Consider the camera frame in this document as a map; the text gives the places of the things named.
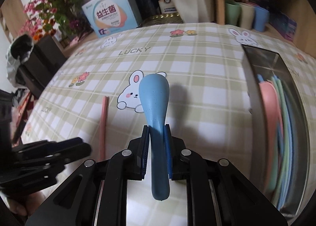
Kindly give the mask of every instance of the beige cup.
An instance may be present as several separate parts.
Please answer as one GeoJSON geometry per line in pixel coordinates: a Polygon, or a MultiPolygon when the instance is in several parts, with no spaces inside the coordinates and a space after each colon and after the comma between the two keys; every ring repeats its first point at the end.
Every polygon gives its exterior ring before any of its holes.
{"type": "Polygon", "coordinates": [[[244,29],[251,30],[252,22],[255,16],[255,7],[246,3],[239,3],[241,6],[241,16],[239,26],[244,29]]]}

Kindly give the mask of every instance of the cup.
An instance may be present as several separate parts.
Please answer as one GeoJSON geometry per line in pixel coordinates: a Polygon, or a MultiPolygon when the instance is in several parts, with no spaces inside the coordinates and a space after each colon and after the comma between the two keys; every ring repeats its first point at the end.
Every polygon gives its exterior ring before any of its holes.
{"type": "Polygon", "coordinates": [[[246,3],[239,3],[241,6],[241,15],[239,26],[244,29],[251,30],[253,18],[255,17],[255,7],[246,3]]]}
{"type": "Polygon", "coordinates": [[[225,24],[237,26],[237,21],[241,13],[239,3],[232,0],[225,0],[225,24]]]}
{"type": "Polygon", "coordinates": [[[258,32],[264,32],[265,25],[269,21],[269,11],[259,6],[255,6],[255,19],[253,21],[253,28],[258,32]]]}

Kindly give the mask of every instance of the green cup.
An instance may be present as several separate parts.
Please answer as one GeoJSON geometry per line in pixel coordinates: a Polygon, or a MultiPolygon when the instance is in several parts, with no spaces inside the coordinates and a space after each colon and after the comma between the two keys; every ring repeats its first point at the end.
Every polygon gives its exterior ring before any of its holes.
{"type": "Polygon", "coordinates": [[[225,24],[237,26],[237,21],[241,13],[239,3],[232,0],[225,0],[225,24]]]}

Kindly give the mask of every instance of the cartoon rabbit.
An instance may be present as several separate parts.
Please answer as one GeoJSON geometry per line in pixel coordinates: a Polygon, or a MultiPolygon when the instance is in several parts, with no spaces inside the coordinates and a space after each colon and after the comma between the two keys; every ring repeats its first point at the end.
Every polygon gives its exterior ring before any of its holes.
{"type": "Polygon", "coordinates": [[[117,41],[117,38],[118,38],[119,36],[121,36],[121,35],[122,35],[122,34],[119,34],[119,35],[117,35],[117,36],[115,36],[115,37],[110,36],[109,38],[105,39],[105,42],[101,45],[101,49],[103,49],[103,48],[105,48],[105,47],[112,47],[112,46],[114,46],[114,44],[115,44],[116,41],[117,41]]]}
{"type": "MultiPolygon", "coordinates": [[[[159,72],[164,77],[166,77],[165,72],[159,72]]],[[[143,107],[139,99],[138,87],[140,81],[143,79],[144,73],[141,70],[134,71],[130,76],[130,84],[118,97],[118,109],[134,108],[135,112],[143,113],[143,107]]]]}
{"type": "Polygon", "coordinates": [[[236,37],[236,41],[240,44],[258,46],[257,42],[249,37],[250,34],[247,31],[243,31],[240,34],[237,30],[230,28],[229,32],[236,37]]]}

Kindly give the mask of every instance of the blue cup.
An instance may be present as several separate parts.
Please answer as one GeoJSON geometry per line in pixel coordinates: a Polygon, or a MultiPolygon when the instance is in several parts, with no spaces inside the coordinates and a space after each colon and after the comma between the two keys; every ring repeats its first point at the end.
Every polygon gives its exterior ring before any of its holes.
{"type": "Polygon", "coordinates": [[[258,32],[264,32],[265,25],[269,21],[269,11],[259,6],[255,6],[255,19],[253,20],[253,28],[258,32]]]}

